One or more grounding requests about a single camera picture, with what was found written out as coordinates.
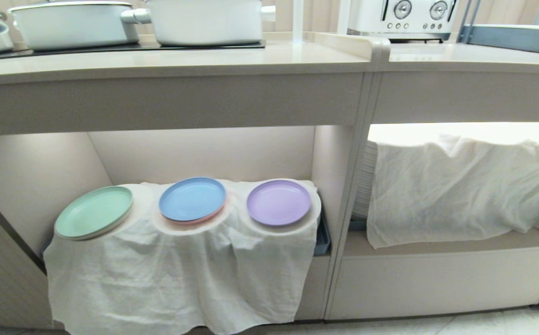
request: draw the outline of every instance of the white cloth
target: white cloth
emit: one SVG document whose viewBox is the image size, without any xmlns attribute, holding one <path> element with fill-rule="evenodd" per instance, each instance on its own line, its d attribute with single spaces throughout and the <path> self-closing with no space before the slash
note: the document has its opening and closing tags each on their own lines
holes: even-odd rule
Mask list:
<svg viewBox="0 0 539 335">
<path fill-rule="evenodd" d="M 159 214 L 170 184 L 143 183 L 129 186 L 153 197 L 133 222 L 88 241 L 55 237 L 44 253 L 54 319 L 71 335 L 180 335 L 196 326 L 223 335 L 292 322 L 316 244 L 317 188 L 297 181 L 311 210 L 293 226 L 271 229 L 246 210 L 261 182 L 221 182 L 227 204 L 195 227 Z"/>
<path fill-rule="evenodd" d="M 375 125 L 374 248 L 539 228 L 539 123 Z"/>
</svg>

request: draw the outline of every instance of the purple plate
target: purple plate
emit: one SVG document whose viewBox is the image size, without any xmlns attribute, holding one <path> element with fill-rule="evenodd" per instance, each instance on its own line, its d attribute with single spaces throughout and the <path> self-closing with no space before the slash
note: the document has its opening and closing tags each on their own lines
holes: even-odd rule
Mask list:
<svg viewBox="0 0 539 335">
<path fill-rule="evenodd" d="M 249 193 L 247 210 L 257 222 L 285 226 L 300 220 L 310 209 L 310 195 L 301 185 L 288 180 L 272 180 Z"/>
</svg>

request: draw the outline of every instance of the plate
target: plate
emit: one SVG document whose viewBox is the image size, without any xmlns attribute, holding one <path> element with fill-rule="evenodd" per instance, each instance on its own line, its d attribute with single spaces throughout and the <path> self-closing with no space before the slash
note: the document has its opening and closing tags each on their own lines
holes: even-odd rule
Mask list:
<svg viewBox="0 0 539 335">
<path fill-rule="evenodd" d="M 56 219 L 55 232 L 64 238 L 86 239 L 114 229 L 133 205 L 131 190 L 111 186 L 82 195 Z"/>
<path fill-rule="evenodd" d="M 290 225 L 310 210 L 310 195 L 293 181 L 272 180 L 249 193 L 247 210 L 253 219 L 264 225 Z"/>
<path fill-rule="evenodd" d="M 173 221 L 192 222 L 218 212 L 226 201 L 226 189 L 211 178 L 189 178 L 170 186 L 162 194 L 160 212 Z"/>
</svg>

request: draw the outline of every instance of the tile floor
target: tile floor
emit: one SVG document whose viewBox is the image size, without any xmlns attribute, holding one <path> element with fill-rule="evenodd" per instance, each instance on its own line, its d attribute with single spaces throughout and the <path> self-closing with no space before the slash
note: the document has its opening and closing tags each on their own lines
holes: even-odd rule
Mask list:
<svg viewBox="0 0 539 335">
<path fill-rule="evenodd" d="M 385 322 L 261 326 L 240 335 L 539 335 L 539 312 L 510 310 Z M 64 331 L 1 328 L 0 335 L 67 335 Z M 188 335 L 211 335 L 197 328 Z"/>
</svg>

